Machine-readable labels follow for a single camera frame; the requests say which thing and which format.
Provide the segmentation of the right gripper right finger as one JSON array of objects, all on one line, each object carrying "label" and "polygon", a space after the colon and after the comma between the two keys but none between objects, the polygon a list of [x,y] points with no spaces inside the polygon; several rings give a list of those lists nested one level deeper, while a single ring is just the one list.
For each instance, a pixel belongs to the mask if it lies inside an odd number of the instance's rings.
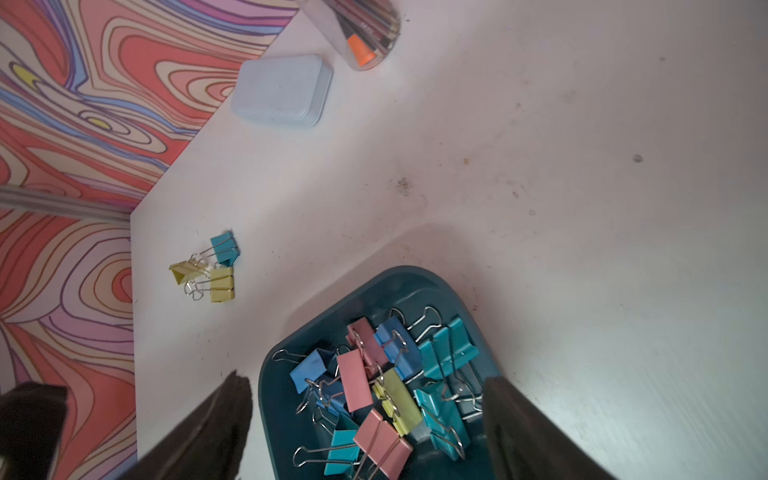
[{"label": "right gripper right finger", "polygon": [[498,479],[613,477],[503,376],[484,381],[483,426]]}]

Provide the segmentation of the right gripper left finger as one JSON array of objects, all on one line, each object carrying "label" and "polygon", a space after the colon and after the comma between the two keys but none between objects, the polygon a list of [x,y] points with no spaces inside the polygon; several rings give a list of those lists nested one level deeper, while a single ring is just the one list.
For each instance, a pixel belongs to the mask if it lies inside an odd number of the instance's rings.
[{"label": "right gripper left finger", "polygon": [[253,414],[250,381],[231,372],[124,479],[234,479]]}]

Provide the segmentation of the dark teal storage tray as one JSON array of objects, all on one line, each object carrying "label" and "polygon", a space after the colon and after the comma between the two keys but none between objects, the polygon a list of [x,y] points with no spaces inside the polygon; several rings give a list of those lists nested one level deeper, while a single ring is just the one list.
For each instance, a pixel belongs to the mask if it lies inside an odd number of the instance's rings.
[{"label": "dark teal storage tray", "polygon": [[319,348],[335,354],[326,374],[320,379],[339,376],[337,357],[352,350],[347,341],[347,326],[366,317],[373,330],[387,319],[392,307],[400,309],[408,323],[417,320],[425,306],[435,307],[444,326],[460,317],[472,343],[480,354],[469,365],[442,380],[427,379],[424,374],[405,384],[414,391],[432,383],[445,382],[464,420],[471,444],[466,459],[452,461],[435,449],[429,429],[423,422],[404,438],[414,448],[399,479],[489,479],[491,460],[482,423],[482,388],[486,378],[499,374],[499,368],[476,322],[458,294],[440,277],[425,269],[400,266],[389,269],[358,287],[344,299],[277,345],[264,361],[258,387],[258,400],[274,473],[279,479],[388,479],[355,444],[354,437],[368,413],[375,409],[392,424],[382,403],[373,394],[377,377],[390,369],[389,363],[379,375],[369,379],[373,404],[350,413],[336,415],[312,402],[300,414],[295,413],[304,392],[296,392],[289,376],[294,368],[288,362],[274,362],[279,349],[309,354]]}]

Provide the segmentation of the teal binder clip lone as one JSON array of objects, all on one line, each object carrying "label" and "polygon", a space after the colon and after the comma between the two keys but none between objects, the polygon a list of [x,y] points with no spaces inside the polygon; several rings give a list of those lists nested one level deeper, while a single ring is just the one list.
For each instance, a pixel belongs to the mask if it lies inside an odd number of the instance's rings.
[{"label": "teal binder clip lone", "polygon": [[418,388],[414,398],[433,447],[454,462],[465,460],[471,440],[447,384],[438,382]]}]

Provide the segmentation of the blue binder clip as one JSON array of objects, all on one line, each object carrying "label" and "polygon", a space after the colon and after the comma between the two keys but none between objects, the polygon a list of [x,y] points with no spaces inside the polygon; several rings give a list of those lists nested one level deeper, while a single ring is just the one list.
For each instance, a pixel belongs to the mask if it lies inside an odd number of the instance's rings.
[{"label": "blue binder clip", "polygon": [[374,330],[374,339],[383,349],[389,363],[401,380],[408,384],[424,374],[419,344],[433,330],[444,326],[442,315],[431,306],[408,323],[404,313],[392,307],[386,320]]},{"label": "blue binder clip", "polygon": [[319,348],[312,350],[309,354],[293,353],[283,348],[274,352],[271,360],[274,362],[288,362],[294,366],[289,376],[296,392],[301,394],[307,389],[308,380],[316,381],[327,373],[329,364],[334,356],[335,354],[330,350]]},{"label": "blue binder clip", "polygon": [[347,409],[346,396],[340,377],[335,377],[330,380],[305,379],[304,382],[306,389],[304,390],[304,396],[302,397],[301,402],[295,409],[296,414],[302,413],[312,402],[314,402],[336,415],[351,417],[351,414]]}]

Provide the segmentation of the pink binder clip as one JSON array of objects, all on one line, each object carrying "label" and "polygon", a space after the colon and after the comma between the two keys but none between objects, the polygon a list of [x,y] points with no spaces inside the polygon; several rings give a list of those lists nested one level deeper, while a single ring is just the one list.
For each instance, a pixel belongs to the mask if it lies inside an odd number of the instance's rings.
[{"label": "pink binder clip", "polygon": [[378,470],[392,480],[400,478],[414,452],[411,444],[375,409],[364,419],[354,442]]},{"label": "pink binder clip", "polygon": [[369,379],[379,375],[379,369],[389,364],[389,359],[377,342],[375,332],[369,320],[361,317],[347,326],[347,341],[360,350],[366,374]]},{"label": "pink binder clip", "polygon": [[352,350],[337,357],[347,409],[350,413],[373,404],[363,357],[359,350]]}]

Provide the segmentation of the yellow binder clip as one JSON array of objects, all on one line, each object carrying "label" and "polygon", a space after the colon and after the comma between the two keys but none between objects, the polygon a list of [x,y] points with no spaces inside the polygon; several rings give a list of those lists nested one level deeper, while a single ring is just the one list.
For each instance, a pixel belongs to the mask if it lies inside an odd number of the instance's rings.
[{"label": "yellow binder clip", "polygon": [[215,268],[207,276],[200,276],[187,281],[183,290],[194,301],[203,298],[208,298],[212,303],[233,300],[235,298],[234,268]]},{"label": "yellow binder clip", "polygon": [[381,401],[385,413],[401,437],[409,435],[423,422],[422,413],[413,396],[394,369],[377,377],[372,391]]}]

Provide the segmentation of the olive binder clip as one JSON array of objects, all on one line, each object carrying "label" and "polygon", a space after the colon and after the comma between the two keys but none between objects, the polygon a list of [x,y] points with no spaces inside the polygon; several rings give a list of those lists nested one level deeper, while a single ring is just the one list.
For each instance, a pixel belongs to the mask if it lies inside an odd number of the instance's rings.
[{"label": "olive binder clip", "polygon": [[198,278],[209,278],[209,265],[205,260],[190,258],[169,266],[177,285],[186,284]]}]

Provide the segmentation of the large teal binder clip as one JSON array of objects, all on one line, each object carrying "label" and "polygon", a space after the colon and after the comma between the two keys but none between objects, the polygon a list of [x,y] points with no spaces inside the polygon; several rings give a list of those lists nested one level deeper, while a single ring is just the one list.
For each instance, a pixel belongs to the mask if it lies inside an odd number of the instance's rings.
[{"label": "large teal binder clip", "polygon": [[442,380],[469,365],[480,351],[469,336],[464,321],[454,318],[428,340],[418,344],[424,376]]}]

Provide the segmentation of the blue binder clip top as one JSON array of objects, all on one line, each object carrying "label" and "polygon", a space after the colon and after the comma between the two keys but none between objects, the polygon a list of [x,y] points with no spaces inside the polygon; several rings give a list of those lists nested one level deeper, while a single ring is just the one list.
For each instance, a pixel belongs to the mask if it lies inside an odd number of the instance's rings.
[{"label": "blue binder clip top", "polygon": [[404,313],[392,307],[386,320],[374,330],[374,339],[383,349],[389,363],[401,380],[408,384],[424,374],[419,344],[433,330],[444,326],[442,315],[431,306],[408,323]]}]

